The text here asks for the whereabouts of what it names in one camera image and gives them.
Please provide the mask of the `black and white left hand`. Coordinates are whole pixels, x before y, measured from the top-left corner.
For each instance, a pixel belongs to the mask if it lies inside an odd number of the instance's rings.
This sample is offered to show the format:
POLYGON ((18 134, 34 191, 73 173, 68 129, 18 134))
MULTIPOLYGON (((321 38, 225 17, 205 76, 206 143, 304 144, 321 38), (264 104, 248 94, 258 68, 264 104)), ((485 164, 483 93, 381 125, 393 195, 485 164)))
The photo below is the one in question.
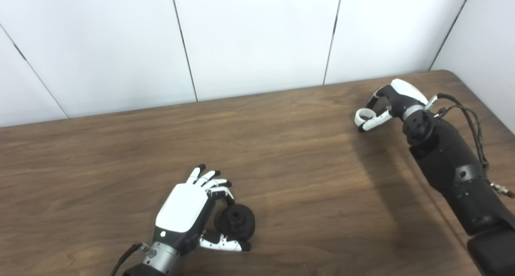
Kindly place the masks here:
POLYGON ((185 182, 177 184, 160 208, 152 237, 153 255, 138 265, 140 276, 168 276, 177 261, 201 247, 219 251, 247 252, 248 241, 206 230, 218 200, 235 204, 231 182, 219 178, 219 170, 195 167, 185 182))

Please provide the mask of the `black and white right hand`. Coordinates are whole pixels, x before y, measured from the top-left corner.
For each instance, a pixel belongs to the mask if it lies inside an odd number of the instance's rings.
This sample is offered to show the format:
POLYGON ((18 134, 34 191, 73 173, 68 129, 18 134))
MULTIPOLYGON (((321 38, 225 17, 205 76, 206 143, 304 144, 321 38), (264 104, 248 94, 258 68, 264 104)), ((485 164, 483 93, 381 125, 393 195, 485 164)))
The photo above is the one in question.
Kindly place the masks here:
POLYGON ((405 122, 415 112, 430 110, 436 100, 438 100, 437 95, 427 99, 412 84, 396 78, 373 93, 366 107, 356 111, 354 122, 358 126, 358 131, 362 133, 370 131, 392 118, 400 118, 405 122), (377 113, 373 110, 373 107, 379 102, 380 98, 385 98, 389 105, 377 113))

